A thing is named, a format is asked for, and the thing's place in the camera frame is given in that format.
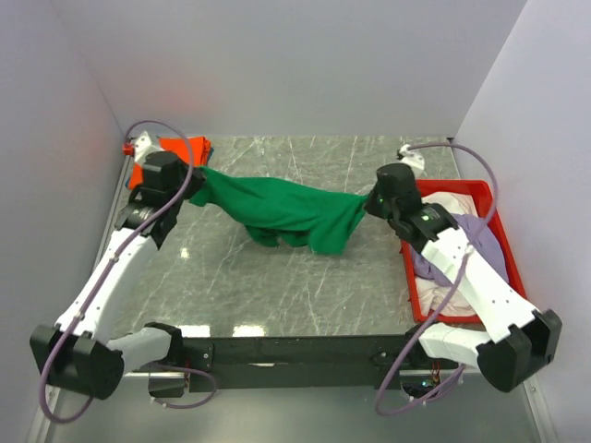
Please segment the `green t shirt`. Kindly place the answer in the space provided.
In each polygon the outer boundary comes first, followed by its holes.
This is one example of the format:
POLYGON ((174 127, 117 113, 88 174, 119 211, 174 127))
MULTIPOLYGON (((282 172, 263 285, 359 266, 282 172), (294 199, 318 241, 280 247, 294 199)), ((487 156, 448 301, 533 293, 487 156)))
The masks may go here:
POLYGON ((367 195, 333 192, 275 177, 234 177, 209 167, 205 182, 190 198, 195 206, 214 205, 243 225, 265 247, 281 242, 339 255, 366 215, 367 195))

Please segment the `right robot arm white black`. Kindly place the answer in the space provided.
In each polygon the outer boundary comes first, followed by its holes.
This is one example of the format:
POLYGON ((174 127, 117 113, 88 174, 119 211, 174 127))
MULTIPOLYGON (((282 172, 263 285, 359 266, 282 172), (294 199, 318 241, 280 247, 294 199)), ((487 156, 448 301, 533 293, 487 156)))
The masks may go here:
POLYGON ((484 326, 477 331, 428 319, 406 342, 396 365, 405 357, 417 368, 446 359, 478 368, 492 387, 509 392, 553 361, 560 317, 518 294, 443 206, 423 202, 410 166, 397 162, 378 169, 368 212, 452 281, 452 289, 461 292, 484 326))

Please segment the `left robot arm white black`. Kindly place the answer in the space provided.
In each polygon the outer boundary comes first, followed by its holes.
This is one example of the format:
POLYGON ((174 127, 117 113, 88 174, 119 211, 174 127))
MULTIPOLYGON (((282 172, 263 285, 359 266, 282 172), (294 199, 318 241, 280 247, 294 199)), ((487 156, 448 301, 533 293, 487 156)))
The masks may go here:
POLYGON ((113 327, 139 275, 175 228, 183 203, 205 176, 170 151, 150 154, 142 181, 121 209, 108 246, 82 291, 53 326, 38 326, 30 348, 43 385, 109 398, 124 374, 155 363, 172 371, 185 358, 181 330, 149 323, 115 339, 113 327))

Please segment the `folded orange t shirt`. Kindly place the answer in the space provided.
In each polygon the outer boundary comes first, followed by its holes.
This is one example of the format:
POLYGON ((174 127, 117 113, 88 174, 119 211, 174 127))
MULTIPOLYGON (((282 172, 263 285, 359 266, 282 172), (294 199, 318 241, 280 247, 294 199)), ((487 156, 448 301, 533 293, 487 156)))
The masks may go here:
MULTIPOLYGON (((207 165, 213 153, 211 142, 205 137, 193 137, 188 139, 193 152, 193 164, 195 166, 207 165)), ((181 138, 159 138, 160 146, 167 151, 176 154, 182 161, 188 162, 189 153, 186 143, 181 138)), ((142 182, 142 171, 136 163, 126 181, 127 189, 131 190, 142 182)))

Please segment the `lavender t shirt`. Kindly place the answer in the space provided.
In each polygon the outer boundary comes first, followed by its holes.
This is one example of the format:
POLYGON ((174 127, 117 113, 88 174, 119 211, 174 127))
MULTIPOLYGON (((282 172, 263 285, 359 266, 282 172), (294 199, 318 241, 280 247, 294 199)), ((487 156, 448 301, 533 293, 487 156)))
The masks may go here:
MULTIPOLYGON (((506 281, 509 281, 505 259, 501 245, 493 232, 487 227, 480 233, 477 228, 481 219, 472 214, 452 214, 458 225, 465 231, 468 240, 474 245, 476 251, 489 265, 506 281)), ((420 256, 414 249, 411 250, 411 258, 415 275, 418 278, 433 281, 442 287, 451 287, 452 282, 431 262, 420 256)))

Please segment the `black base beam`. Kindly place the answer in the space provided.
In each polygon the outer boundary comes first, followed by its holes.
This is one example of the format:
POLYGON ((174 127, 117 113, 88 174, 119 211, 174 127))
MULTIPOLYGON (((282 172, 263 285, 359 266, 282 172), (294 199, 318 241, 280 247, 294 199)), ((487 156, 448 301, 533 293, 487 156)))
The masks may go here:
POLYGON ((378 388, 409 334, 184 338, 163 365, 203 371, 220 389, 378 388))

